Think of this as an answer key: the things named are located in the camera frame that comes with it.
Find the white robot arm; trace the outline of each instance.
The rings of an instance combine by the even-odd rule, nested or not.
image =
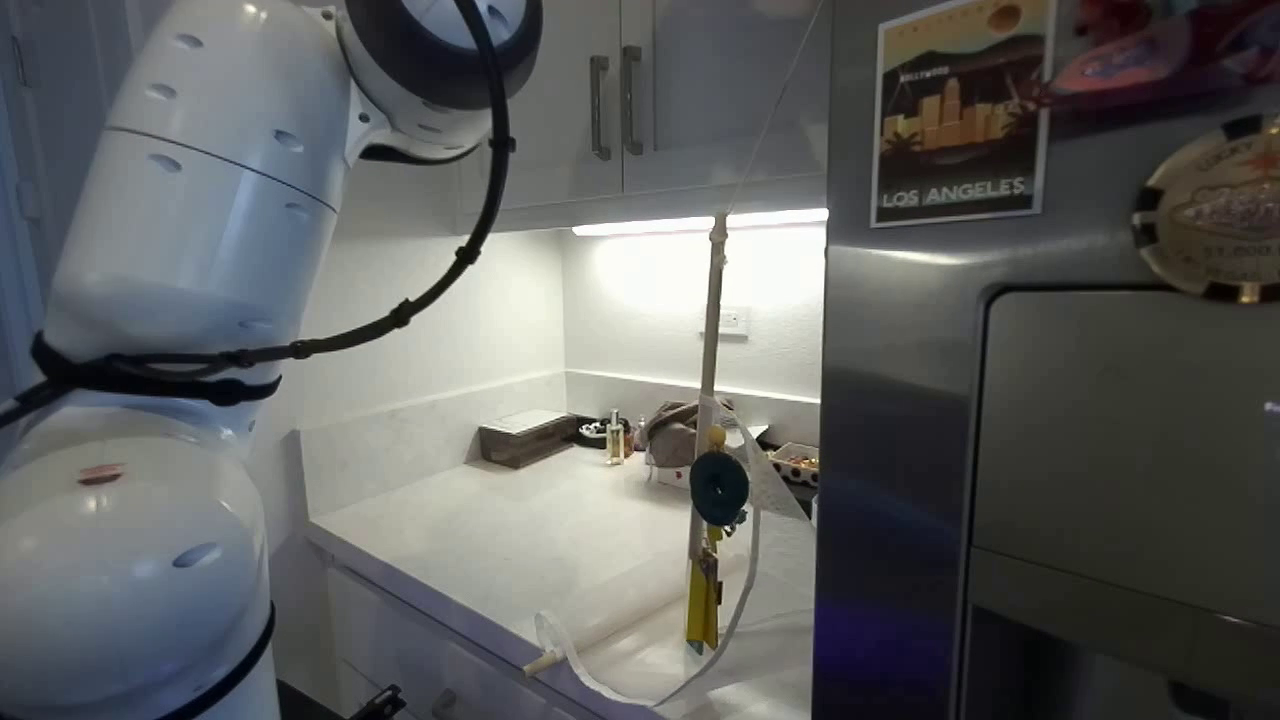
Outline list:
[[[40,408],[0,473],[0,720],[278,716],[264,513],[228,435],[278,388],[261,359],[373,336],[294,344],[347,163],[509,146],[490,106],[506,123],[538,44],[539,0],[172,4],[52,282],[52,386],[0,412]]]

